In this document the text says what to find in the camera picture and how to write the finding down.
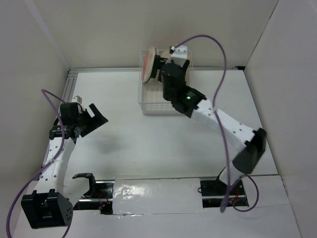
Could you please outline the floral cream plate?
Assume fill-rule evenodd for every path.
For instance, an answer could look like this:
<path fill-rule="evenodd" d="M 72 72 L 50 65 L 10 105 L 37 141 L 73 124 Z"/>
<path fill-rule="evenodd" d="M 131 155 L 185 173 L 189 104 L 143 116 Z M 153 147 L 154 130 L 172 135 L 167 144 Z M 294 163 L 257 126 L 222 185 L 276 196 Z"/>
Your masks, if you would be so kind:
<path fill-rule="evenodd" d="M 187 54 L 187 60 L 189 61 L 189 63 L 188 63 L 188 67 L 187 67 L 186 73 L 187 73 L 187 72 L 190 70 L 190 68 L 191 68 L 191 53 L 190 53 L 190 52 Z"/>

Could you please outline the pink and cream plate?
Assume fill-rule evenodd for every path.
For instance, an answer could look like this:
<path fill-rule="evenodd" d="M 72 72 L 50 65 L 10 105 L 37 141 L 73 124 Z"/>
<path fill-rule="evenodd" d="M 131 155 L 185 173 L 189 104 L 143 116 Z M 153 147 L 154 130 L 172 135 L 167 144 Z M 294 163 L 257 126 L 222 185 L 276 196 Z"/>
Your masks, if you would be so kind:
<path fill-rule="evenodd" d="M 155 79 L 156 72 L 153 71 L 155 56 L 157 55 L 157 48 L 154 46 L 151 46 L 147 54 L 145 56 L 144 62 L 143 62 L 143 69 L 142 69 L 142 82 L 148 83 L 149 81 Z"/>

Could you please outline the green and cream plate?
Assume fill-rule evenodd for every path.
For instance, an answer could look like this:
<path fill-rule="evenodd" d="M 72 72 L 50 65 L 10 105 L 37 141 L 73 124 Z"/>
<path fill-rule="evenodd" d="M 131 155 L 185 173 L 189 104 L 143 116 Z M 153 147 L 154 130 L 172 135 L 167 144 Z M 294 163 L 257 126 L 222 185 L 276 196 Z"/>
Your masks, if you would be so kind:
<path fill-rule="evenodd" d="M 163 50 L 163 52 L 160 54 L 160 57 L 169 59 L 171 57 L 170 49 Z"/>

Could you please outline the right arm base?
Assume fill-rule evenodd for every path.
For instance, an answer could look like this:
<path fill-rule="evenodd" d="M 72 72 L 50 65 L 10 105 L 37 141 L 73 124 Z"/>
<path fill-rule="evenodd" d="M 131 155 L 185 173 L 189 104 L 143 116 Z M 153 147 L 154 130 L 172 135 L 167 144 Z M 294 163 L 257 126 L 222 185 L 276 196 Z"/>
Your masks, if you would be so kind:
<path fill-rule="evenodd" d="M 200 187 L 197 192 L 202 196 L 204 208 L 216 208 L 221 205 L 227 186 L 219 180 L 219 177 L 220 174 L 217 177 L 200 179 Z M 239 181 L 231 190 L 228 207 L 232 207 L 234 202 L 236 207 L 249 206 L 242 181 Z"/>

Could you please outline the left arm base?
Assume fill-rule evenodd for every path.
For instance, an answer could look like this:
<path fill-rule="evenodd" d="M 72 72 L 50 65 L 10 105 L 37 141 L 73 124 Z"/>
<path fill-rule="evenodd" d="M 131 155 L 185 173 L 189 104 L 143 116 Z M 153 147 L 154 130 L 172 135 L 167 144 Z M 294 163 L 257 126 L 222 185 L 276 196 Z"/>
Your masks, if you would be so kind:
<path fill-rule="evenodd" d="M 92 173 L 75 174 L 72 178 L 84 178 L 89 184 L 89 189 L 73 206 L 74 210 L 99 210 L 103 215 L 113 214 L 113 181 L 96 180 Z"/>

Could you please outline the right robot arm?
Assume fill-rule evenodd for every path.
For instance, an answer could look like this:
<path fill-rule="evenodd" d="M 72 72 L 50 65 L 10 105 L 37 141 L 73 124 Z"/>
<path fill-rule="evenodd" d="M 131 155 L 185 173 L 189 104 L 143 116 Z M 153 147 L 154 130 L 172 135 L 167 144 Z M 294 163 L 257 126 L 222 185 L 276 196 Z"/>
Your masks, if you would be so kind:
<path fill-rule="evenodd" d="M 216 182 L 217 191 L 228 194 L 233 183 L 255 169 L 266 149 L 267 132 L 238 122 L 217 109 L 203 93 L 188 86 L 185 74 L 189 63 L 186 60 L 183 66 L 179 66 L 166 58 L 154 56 L 144 61 L 142 80 L 158 79 L 162 83 L 163 98 L 171 102 L 174 109 L 218 132 L 225 148 L 231 144 L 237 150 L 233 160 L 226 158 L 226 166 Z"/>

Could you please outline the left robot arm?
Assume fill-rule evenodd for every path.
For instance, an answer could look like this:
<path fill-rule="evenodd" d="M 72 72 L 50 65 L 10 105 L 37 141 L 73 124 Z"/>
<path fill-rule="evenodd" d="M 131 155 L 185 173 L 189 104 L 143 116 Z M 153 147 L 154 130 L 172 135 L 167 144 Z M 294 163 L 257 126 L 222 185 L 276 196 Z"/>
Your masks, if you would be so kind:
<path fill-rule="evenodd" d="M 60 116 L 49 131 L 49 152 L 46 169 L 30 194 L 25 194 L 21 206 L 33 229 L 67 227 L 71 224 L 73 207 L 84 195 L 94 197 L 98 192 L 92 173 L 77 173 L 66 181 L 65 175 L 77 139 L 108 122 L 94 104 L 93 112 L 83 109 L 80 99 L 60 105 Z"/>

